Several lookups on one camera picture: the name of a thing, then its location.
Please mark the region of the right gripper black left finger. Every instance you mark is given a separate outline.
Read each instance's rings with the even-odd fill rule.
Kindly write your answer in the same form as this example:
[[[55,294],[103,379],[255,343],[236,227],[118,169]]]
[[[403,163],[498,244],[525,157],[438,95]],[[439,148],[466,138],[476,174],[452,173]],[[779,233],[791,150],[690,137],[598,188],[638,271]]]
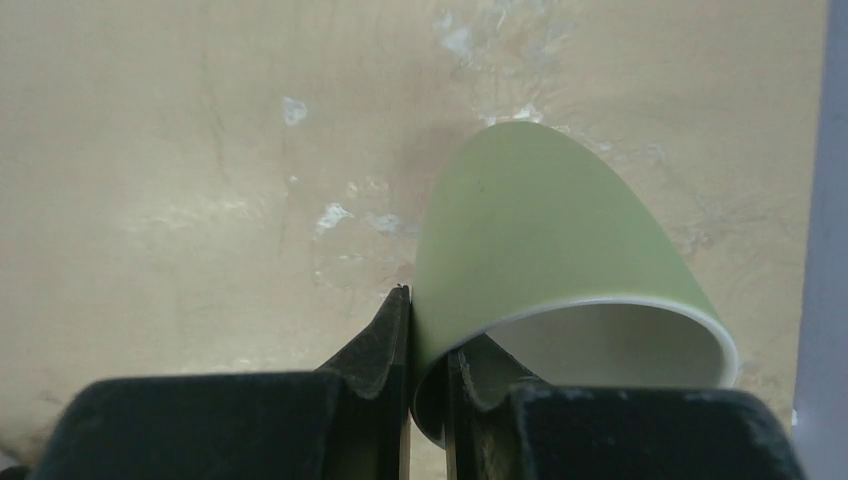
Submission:
[[[410,290],[312,371],[124,378],[82,390],[34,479],[405,479]]]

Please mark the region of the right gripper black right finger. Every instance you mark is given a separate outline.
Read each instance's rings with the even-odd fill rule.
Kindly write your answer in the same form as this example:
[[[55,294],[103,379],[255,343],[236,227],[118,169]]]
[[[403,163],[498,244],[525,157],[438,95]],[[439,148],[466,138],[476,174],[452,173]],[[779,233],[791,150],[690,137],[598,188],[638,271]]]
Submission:
[[[801,479],[778,420],[726,389],[554,386],[481,336],[450,352],[453,479]]]

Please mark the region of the light green mug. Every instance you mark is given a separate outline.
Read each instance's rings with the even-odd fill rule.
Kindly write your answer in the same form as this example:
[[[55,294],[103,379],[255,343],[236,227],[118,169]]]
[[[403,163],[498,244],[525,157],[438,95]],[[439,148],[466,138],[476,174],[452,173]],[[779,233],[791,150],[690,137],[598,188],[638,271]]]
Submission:
[[[647,207],[537,123],[487,127],[445,163],[411,296],[411,413],[436,445],[445,357],[476,340],[555,385],[729,388],[738,374],[726,324]]]

